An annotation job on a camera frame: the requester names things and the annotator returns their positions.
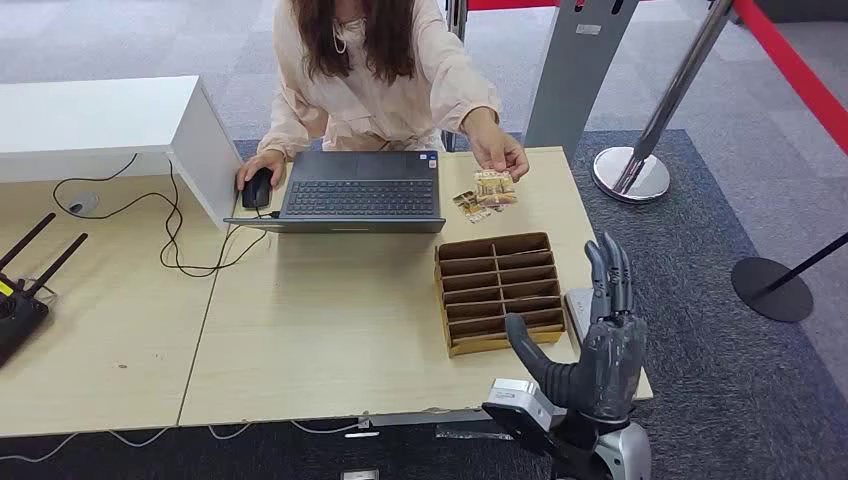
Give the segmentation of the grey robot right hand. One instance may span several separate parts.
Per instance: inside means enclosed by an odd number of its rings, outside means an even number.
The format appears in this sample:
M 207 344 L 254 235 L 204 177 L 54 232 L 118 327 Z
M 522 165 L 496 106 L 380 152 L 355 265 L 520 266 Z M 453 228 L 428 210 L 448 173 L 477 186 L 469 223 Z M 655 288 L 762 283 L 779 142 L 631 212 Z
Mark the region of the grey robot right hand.
M 605 422 L 629 417 L 643 368 L 647 324 L 634 313 L 631 262 L 605 232 L 588 241 L 591 264 L 590 325 L 579 360 L 552 361 L 531 341 L 523 318 L 505 316 L 507 339 L 521 363 L 554 405 Z

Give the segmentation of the person's right hand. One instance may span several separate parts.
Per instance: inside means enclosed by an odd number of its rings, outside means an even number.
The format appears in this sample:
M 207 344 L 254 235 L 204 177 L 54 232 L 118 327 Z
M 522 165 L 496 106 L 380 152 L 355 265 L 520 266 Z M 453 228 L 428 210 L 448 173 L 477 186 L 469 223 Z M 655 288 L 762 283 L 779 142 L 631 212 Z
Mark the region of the person's right hand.
M 263 168 L 271 171 L 269 184 L 272 188 L 276 188 L 280 180 L 286 176 L 287 160 L 288 158 L 283 152 L 273 149 L 264 150 L 252 156 L 240 167 L 236 174 L 237 190 L 243 191 L 246 183 Z

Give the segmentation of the person's left hand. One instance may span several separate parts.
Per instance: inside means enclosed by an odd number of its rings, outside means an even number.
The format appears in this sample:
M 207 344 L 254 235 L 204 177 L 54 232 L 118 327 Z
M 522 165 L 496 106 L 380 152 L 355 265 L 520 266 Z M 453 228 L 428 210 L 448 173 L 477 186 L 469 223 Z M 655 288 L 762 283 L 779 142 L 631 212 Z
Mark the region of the person's left hand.
M 488 107 L 473 109 L 463 119 L 461 129 L 483 170 L 507 172 L 514 182 L 519 182 L 529 172 L 523 147 L 500 128 L 494 110 Z

